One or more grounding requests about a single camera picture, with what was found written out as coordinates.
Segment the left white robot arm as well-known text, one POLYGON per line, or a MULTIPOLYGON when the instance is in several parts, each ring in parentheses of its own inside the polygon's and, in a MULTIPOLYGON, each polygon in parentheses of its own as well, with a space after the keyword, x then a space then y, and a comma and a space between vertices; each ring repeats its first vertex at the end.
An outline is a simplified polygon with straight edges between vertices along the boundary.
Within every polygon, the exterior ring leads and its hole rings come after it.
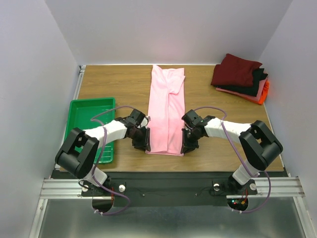
POLYGON ((79 179, 83 192, 93 189, 98 195, 106 195, 109 192, 112 196, 124 197, 125 186, 121 185, 119 192, 113 191, 109 176, 97 166, 106 145, 124 138, 130 138, 135 149, 150 151, 148 123, 151 117, 133 108, 130 115, 115 118, 107 124, 98 119, 112 111, 110 109, 91 119, 92 122, 100 124, 98 127, 72 129, 57 152, 55 163, 79 179))

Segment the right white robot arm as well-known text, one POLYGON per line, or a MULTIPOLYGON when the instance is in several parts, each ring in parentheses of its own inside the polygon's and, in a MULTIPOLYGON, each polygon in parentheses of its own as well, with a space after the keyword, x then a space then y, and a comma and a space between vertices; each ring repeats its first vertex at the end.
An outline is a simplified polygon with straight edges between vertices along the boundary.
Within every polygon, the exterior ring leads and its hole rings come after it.
POLYGON ((198 140, 202 137, 229 141, 241 162, 228 178, 228 189, 233 193, 243 191, 250 179, 264 172, 283 151, 282 144, 260 120, 254 123, 235 123, 214 116, 202 118, 195 110, 188 111, 182 120, 186 127, 182 130, 182 154, 199 148, 198 140))

